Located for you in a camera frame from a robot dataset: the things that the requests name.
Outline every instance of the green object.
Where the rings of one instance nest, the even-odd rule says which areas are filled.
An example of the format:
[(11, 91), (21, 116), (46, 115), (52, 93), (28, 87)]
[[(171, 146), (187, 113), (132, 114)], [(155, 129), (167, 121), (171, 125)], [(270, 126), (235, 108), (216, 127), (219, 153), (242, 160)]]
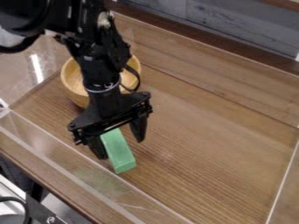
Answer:
[(127, 172), (136, 167), (136, 159), (128, 148), (127, 140), (120, 129), (114, 129), (100, 136), (107, 149), (110, 162), (116, 174)]

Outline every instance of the wooden bowl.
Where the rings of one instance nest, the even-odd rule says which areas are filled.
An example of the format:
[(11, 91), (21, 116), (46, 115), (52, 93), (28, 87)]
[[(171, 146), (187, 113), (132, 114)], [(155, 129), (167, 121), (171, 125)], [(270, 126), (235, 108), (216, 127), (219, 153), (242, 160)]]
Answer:
[[(142, 73), (142, 65), (136, 56), (131, 58), (127, 64)], [(138, 85), (138, 78), (127, 70), (120, 74), (122, 83), (128, 88), (135, 88)], [(83, 77), (80, 73), (80, 66), (74, 58), (71, 58), (63, 65), (60, 71), (60, 79), (64, 87), (67, 88), (67, 95), (74, 103), (83, 109), (90, 105), (90, 96), (83, 87)]]

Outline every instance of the screw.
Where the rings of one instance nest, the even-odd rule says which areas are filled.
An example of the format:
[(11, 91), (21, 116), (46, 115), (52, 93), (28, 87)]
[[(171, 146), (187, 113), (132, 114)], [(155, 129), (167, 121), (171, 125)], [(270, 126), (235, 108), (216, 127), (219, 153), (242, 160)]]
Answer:
[(48, 220), (47, 220), (47, 223), (48, 224), (52, 224), (54, 222), (55, 222), (55, 218), (54, 217), (50, 217)]

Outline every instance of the robotic arm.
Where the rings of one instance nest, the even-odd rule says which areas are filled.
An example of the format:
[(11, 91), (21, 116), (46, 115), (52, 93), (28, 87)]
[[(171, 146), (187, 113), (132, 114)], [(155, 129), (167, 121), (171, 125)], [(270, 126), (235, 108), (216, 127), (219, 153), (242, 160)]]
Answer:
[(104, 1), (0, 0), (0, 25), (24, 37), (13, 47), (0, 46), (0, 53), (19, 53), (51, 32), (79, 62), (90, 105), (68, 126), (75, 143), (88, 145), (99, 158), (108, 158), (99, 135), (128, 123), (142, 142), (152, 113), (151, 94), (120, 93), (120, 72), (132, 55)]

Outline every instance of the gray wall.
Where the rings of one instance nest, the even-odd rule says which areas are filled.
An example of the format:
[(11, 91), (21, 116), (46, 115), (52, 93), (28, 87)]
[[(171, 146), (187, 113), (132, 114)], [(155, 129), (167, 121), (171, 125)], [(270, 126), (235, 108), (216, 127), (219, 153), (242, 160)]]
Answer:
[(299, 53), (299, 13), (258, 0), (123, 2), (287, 57)]

